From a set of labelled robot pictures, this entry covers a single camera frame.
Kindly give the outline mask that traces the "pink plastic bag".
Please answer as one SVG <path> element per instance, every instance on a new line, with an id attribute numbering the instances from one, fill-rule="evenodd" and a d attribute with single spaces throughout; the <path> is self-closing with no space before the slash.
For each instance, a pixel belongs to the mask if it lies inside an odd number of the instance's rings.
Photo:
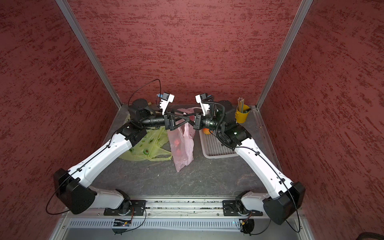
<path id="1" fill-rule="evenodd" d="M 176 130 L 168 130 L 171 153 L 177 172 L 180 172 L 182 168 L 188 166 L 194 160 L 195 134 L 196 130 L 189 123 Z"/>

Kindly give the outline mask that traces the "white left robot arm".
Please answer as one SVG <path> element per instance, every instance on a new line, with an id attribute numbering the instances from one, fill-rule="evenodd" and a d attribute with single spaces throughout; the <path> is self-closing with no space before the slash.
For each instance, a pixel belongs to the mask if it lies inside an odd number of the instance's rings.
<path id="1" fill-rule="evenodd" d="M 148 128 L 175 130 L 186 123 L 194 125 L 201 118 L 198 113 L 167 112 L 168 103 L 161 99 L 161 109 L 156 112 L 147 100 L 135 100 L 127 107 L 130 120 L 107 143 L 79 164 L 54 173 L 54 194 L 70 212 L 77 215 L 88 209 L 110 209 L 121 216 L 132 213 L 131 200 L 125 192 L 92 188 L 91 184 L 114 160 L 137 145 L 147 135 Z"/>

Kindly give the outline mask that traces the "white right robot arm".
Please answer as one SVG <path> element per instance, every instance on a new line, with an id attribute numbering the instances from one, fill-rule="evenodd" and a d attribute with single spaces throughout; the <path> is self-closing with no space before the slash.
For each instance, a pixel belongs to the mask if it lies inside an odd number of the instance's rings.
<path id="1" fill-rule="evenodd" d="M 249 131 L 243 127 L 240 113 L 228 101 L 204 100 L 201 107 L 188 113 L 175 110 L 176 119 L 195 130 L 208 129 L 226 148 L 234 151 L 255 172 L 267 190 L 259 197 L 253 192 L 239 196 L 240 209 L 265 213 L 277 225 L 297 214 L 302 206 L 306 189 L 283 174 L 262 152 Z"/>

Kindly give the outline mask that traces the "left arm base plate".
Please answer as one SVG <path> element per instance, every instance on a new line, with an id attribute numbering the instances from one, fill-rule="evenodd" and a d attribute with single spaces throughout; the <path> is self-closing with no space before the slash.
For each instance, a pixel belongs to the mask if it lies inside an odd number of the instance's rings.
<path id="1" fill-rule="evenodd" d="M 104 216 L 143 216 L 146 203 L 145 200 L 123 200 L 117 209 L 105 208 Z"/>

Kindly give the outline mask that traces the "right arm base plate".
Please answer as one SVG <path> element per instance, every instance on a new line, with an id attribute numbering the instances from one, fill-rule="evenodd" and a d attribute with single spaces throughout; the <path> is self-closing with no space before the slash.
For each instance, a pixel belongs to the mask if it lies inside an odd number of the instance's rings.
<path id="1" fill-rule="evenodd" d="M 223 200 L 223 212 L 224 216 L 236 216 L 236 217 L 259 217 L 263 216 L 262 212 L 255 210 L 247 210 L 241 201 L 237 200 Z"/>

